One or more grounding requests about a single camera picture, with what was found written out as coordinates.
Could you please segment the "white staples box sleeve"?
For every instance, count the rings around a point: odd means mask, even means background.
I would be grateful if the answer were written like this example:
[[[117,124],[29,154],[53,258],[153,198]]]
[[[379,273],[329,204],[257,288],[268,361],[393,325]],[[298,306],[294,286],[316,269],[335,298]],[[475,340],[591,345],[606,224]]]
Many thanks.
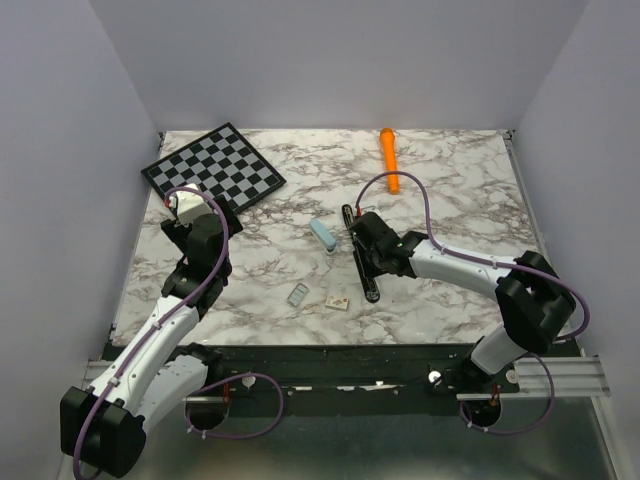
[[[329,295],[326,298],[325,306],[333,310],[346,311],[349,306],[349,299],[343,296]]]

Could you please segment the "black stapler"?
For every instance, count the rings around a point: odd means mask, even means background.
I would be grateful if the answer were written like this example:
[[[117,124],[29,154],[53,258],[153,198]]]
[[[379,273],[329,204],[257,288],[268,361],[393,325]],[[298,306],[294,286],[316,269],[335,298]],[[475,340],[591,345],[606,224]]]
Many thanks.
[[[369,303],[376,303],[380,300],[380,291],[379,291],[378,285],[373,277],[370,277],[367,275],[367,271],[365,269],[366,262],[365,262],[365,258],[363,257],[364,250],[356,241],[355,234],[350,230],[351,225],[356,219],[354,215],[354,211],[349,204],[344,204],[341,207],[341,214],[342,214],[343,222],[345,225],[345,229],[349,234],[349,238],[353,247],[352,254],[353,254],[355,265],[358,271],[358,275],[360,278],[365,299]]]

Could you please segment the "light blue stapler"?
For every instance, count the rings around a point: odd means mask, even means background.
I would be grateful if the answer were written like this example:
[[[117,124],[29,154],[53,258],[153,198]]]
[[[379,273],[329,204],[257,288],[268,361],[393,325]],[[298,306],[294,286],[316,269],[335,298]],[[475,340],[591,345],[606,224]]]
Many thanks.
[[[309,222],[311,234],[322,246],[328,255],[332,255],[337,249],[337,240],[327,227],[317,218]]]

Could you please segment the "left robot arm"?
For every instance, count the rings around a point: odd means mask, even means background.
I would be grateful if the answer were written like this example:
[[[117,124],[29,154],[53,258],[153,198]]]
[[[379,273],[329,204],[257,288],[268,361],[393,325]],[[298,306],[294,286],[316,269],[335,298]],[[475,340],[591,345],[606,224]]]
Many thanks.
[[[229,240],[242,226],[228,202],[195,187],[166,196],[176,220],[162,223],[183,257],[167,277],[151,315],[129,345],[86,388],[70,388],[60,402],[61,450],[82,465],[115,478],[129,473],[150,431],[195,390],[214,393],[220,368],[191,348],[169,358],[216,302],[232,272]]]

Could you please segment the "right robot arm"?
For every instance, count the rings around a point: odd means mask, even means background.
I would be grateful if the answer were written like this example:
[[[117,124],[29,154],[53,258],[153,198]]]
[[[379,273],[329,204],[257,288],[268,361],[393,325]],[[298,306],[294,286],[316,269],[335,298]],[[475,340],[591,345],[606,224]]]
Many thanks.
[[[459,367],[471,391],[485,390],[521,356],[545,354],[576,309],[574,296],[536,252],[514,259],[453,253],[420,232],[398,236],[374,212],[357,217],[348,230],[369,276],[439,280],[496,302],[502,325],[481,338]]]

